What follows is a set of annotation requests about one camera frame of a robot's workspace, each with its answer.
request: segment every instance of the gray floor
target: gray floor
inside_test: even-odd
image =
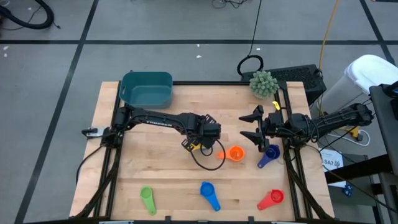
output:
[[[238,62],[248,44],[139,44],[84,45],[81,43],[93,0],[47,1],[62,28],[47,30],[0,30],[0,124],[3,142],[0,158],[0,223],[14,223],[32,176],[65,79],[73,76],[65,103],[50,142],[47,157],[25,215],[25,222],[67,218],[75,190],[75,171],[86,141],[80,131],[91,124],[102,81],[120,80],[130,70],[167,71],[174,80],[239,80]],[[259,1],[249,0],[239,9],[227,5],[213,9],[211,1],[198,0],[99,0],[87,40],[250,40]],[[398,40],[398,3],[366,0],[384,40]],[[264,0],[256,40],[322,40],[334,1]],[[8,8],[28,20],[37,4],[11,0]],[[40,22],[40,10],[32,22]],[[2,27],[17,27],[4,21]],[[330,40],[377,40],[358,0],[340,1]],[[34,44],[18,40],[73,40],[63,44]],[[389,45],[398,61],[398,45]],[[253,53],[264,58],[264,68],[318,64],[319,44],[254,45]],[[374,54],[385,58],[379,44],[327,45],[323,59],[329,88],[353,60]],[[74,56],[76,69],[68,73]],[[247,62],[243,70],[257,68]],[[334,146],[369,157],[385,153],[377,123],[364,128],[371,145],[347,141]],[[374,222],[371,209],[334,204],[342,220]]]

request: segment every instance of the black hose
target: black hose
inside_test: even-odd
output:
[[[40,4],[44,10],[45,13],[47,13],[47,19],[41,23],[41,24],[30,24],[27,22],[24,22],[17,17],[13,16],[11,11],[5,7],[0,6],[0,14],[5,16],[6,18],[10,19],[12,22],[15,22],[16,24],[30,28],[30,29],[45,29],[48,28],[52,25],[54,22],[54,13],[51,10],[50,6],[48,6],[46,3],[43,2],[43,0],[35,0],[38,4]]]

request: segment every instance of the metal bracket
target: metal bracket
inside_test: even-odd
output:
[[[254,217],[248,217],[249,219],[249,224],[254,224]]]
[[[165,222],[165,224],[171,224],[172,223],[172,217],[170,215],[166,215],[164,217],[164,222]]]
[[[123,134],[112,131],[109,127],[105,128],[101,139],[101,145],[110,148],[117,148],[122,143],[121,137],[123,137]]]
[[[88,129],[82,130],[81,133],[88,139],[91,139],[101,137],[104,134],[104,130],[105,128],[89,127]]]

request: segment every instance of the dark blue measuring spoon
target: dark blue measuring spoon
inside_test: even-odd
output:
[[[263,168],[267,163],[270,161],[273,161],[274,159],[277,159],[280,156],[280,150],[279,146],[277,145],[269,145],[269,148],[267,151],[262,155],[261,160],[257,164],[258,168]]]

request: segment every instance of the white cylinder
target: white cylinder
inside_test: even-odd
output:
[[[346,105],[355,103],[354,100],[362,94],[362,89],[355,85],[354,81],[348,78],[347,74],[344,74],[337,83],[323,95],[322,110],[328,113],[338,111]]]
[[[360,96],[369,95],[371,86],[392,84],[397,80],[398,68],[393,64],[375,55],[363,55],[351,63],[344,75],[323,95],[322,110],[332,113],[352,103],[362,103]]]

